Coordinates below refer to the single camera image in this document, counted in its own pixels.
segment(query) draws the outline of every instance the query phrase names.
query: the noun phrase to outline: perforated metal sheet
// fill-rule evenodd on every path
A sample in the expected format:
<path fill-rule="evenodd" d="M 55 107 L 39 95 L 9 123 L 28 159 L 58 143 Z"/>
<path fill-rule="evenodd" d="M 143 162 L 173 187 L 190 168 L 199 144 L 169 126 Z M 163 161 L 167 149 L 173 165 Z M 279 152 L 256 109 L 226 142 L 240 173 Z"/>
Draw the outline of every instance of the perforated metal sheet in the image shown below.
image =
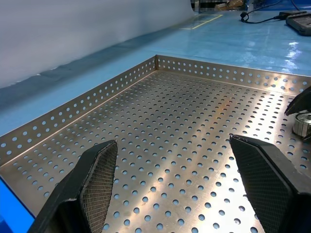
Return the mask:
<path fill-rule="evenodd" d="M 246 198 L 229 134 L 276 144 L 310 175 L 311 147 L 292 134 L 294 117 L 283 114 L 292 99 L 159 70 L 0 172 L 37 214 L 83 151 L 115 139 L 119 155 L 103 232 L 263 232 Z"/>

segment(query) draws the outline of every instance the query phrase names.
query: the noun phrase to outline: metal cylinder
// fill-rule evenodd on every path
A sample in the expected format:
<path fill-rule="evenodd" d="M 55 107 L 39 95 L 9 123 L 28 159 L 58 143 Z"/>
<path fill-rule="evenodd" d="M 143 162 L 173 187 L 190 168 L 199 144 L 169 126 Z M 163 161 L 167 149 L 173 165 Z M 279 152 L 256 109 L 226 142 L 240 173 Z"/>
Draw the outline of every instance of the metal cylinder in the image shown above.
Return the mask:
<path fill-rule="evenodd" d="M 305 137 L 310 132 L 311 132 L 311 113 L 297 114 L 293 126 L 293 133 L 301 137 Z"/>

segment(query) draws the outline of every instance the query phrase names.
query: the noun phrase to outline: white backdrop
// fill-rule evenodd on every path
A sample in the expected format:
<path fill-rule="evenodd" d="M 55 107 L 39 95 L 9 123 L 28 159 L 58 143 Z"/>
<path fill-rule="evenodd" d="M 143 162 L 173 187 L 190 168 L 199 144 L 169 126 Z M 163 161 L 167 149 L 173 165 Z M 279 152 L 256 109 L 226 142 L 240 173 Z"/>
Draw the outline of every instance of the white backdrop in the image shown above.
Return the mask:
<path fill-rule="evenodd" d="M 192 16 L 190 0 L 0 0 L 0 87 Z"/>

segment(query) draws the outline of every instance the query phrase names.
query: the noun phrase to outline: perforated metal tray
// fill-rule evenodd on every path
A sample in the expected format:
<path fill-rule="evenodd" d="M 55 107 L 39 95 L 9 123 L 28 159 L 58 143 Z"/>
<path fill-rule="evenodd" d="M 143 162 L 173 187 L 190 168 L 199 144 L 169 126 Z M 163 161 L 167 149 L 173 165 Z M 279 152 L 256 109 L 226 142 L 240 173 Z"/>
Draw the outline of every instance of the perforated metal tray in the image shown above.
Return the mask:
<path fill-rule="evenodd" d="M 310 77 L 155 56 L 0 138 L 0 175 L 33 215 L 83 151 L 119 155 L 103 232 L 263 232 L 229 135 L 268 141 L 310 173 L 287 104 Z"/>

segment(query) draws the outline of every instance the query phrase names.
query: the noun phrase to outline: blue epoxy floor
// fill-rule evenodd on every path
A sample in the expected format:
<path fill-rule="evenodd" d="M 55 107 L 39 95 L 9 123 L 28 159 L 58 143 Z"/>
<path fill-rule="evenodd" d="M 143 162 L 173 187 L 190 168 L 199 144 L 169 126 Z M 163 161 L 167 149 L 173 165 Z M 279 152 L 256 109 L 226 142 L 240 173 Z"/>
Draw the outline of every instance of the blue epoxy floor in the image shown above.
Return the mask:
<path fill-rule="evenodd" d="M 244 24 L 239 21 L 240 12 L 203 14 L 223 16 L 193 30 L 180 29 L 189 26 L 186 23 L 141 36 L 0 89 L 0 134 L 27 123 L 156 54 L 311 75 L 308 62 L 311 38 L 298 35 L 285 21 Z M 276 15 L 278 12 L 255 12 L 250 21 Z M 0 193 L 4 191 L 7 188 L 0 183 Z M 23 207 L 13 195 L 8 195 L 0 195 L 0 206 L 8 206 L 10 199 L 9 204 L 16 211 L 0 208 L 0 214 L 14 232 L 23 232 L 32 218 L 22 211 Z M 26 219 L 20 223 L 23 230 L 13 229 L 16 219 Z"/>

